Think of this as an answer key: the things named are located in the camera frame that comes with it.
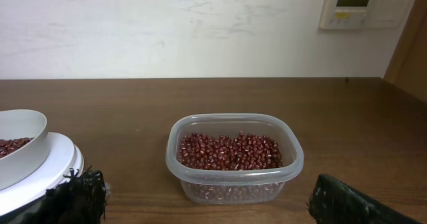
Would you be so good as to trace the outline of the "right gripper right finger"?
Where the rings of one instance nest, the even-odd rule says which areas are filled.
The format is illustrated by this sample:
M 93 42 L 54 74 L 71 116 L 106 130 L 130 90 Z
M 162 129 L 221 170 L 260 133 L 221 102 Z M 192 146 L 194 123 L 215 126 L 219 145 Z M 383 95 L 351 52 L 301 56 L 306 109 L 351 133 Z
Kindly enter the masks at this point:
M 308 212 L 322 224 L 420 224 L 327 174 L 318 176 Z

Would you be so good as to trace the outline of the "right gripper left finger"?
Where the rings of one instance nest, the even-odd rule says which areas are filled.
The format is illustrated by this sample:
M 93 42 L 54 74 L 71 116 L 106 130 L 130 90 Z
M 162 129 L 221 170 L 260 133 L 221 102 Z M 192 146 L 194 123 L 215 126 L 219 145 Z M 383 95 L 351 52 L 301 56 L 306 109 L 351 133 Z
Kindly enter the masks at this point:
M 48 189 L 34 213 L 24 214 L 24 224 L 100 224 L 105 217 L 107 189 L 100 170 L 86 169 L 81 175 L 74 169 L 68 181 Z

